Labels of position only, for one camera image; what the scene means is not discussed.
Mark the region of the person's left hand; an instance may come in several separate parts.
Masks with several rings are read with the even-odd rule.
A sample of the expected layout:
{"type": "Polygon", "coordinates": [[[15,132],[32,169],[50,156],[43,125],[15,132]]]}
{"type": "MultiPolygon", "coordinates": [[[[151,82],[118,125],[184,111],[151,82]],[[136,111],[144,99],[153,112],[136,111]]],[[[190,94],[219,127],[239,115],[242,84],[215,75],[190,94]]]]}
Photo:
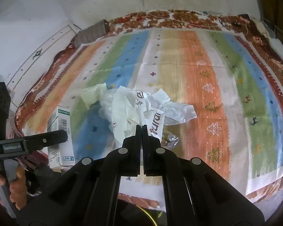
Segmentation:
{"type": "MultiPolygon", "coordinates": [[[[16,176],[17,178],[9,183],[9,190],[11,193],[9,199],[15,204],[18,210],[21,210],[27,205],[25,170],[21,165],[19,165],[16,169],[16,176]]],[[[0,186],[3,185],[5,185],[5,178],[0,174],[0,186]]]]}

